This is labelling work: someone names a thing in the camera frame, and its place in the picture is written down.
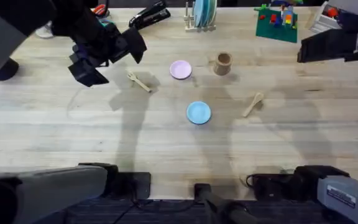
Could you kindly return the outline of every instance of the green lego plate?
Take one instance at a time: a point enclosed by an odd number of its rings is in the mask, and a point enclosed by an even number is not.
[[[272,14],[276,14],[277,17],[281,16],[280,11],[274,11],[271,9],[264,9],[259,11],[258,22],[256,25],[256,36],[258,37],[266,37],[275,40],[282,40],[291,43],[298,42],[298,28],[292,29],[290,26],[280,26],[274,27],[273,24],[270,24],[270,17]],[[264,15],[265,19],[259,19],[260,16]],[[294,15],[294,20],[298,21],[298,15]]]

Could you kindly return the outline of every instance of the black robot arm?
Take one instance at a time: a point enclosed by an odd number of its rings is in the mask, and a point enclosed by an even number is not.
[[[52,21],[54,35],[75,42],[69,69],[86,86],[108,83],[95,69],[102,64],[114,63],[128,53],[139,63],[147,47],[137,29],[120,33],[114,24],[104,27],[90,10],[90,1],[0,1],[0,68],[34,30],[48,21]]]

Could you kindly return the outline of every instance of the black cable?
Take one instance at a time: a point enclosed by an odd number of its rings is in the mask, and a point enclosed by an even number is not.
[[[185,212],[185,211],[193,208],[193,206],[197,204],[196,202],[192,202],[189,206],[187,206],[185,208],[178,209],[178,210],[151,210],[151,209],[142,208],[142,205],[139,204],[139,202],[132,201],[132,203],[140,211],[148,212],[148,213],[162,213],[162,214],[172,214],[172,213]]]
[[[104,5],[104,11],[101,15],[99,15],[102,18],[105,18],[107,16],[107,13],[109,12],[109,4],[110,0],[106,0],[106,5]]]
[[[254,175],[255,175],[255,174],[248,175],[248,176],[246,177],[246,181],[244,181],[244,180],[240,177],[240,182],[241,182],[241,184],[242,184],[244,187],[248,187],[249,189],[254,189],[254,186],[248,182],[248,180],[249,180],[251,177],[253,177]]]
[[[135,204],[132,204],[131,206],[129,206],[127,208],[127,210],[125,210],[124,212],[121,213],[121,215],[118,216],[118,218],[116,218],[116,220],[112,223],[112,224],[117,224],[123,217],[124,215],[126,215],[129,211],[131,211],[133,208],[135,207]]]

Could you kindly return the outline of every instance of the dish rack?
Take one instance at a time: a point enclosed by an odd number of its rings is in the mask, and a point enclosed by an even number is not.
[[[195,27],[195,22],[194,22],[194,5],[195,2],[192,2],[193,5],[191,6],[191,14],[189,15],[188,11],[189,11],[189,2],[186,1],[186,12],[185,12],[185,16],[184,16],[184,20],[185,20],[185,31],[186,32],[207,32],[207,31],[213,31],[216,30],[216,25],[215,25],[215,19],[211,24],[208,24],[206,26],[203,27]]]

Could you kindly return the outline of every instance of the pink plate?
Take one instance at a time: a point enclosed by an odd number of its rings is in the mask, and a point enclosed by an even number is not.
[[[191,65],[184,60],[178,60],[171,64],[169,68],[173,78],[183,80],[191,75]]]

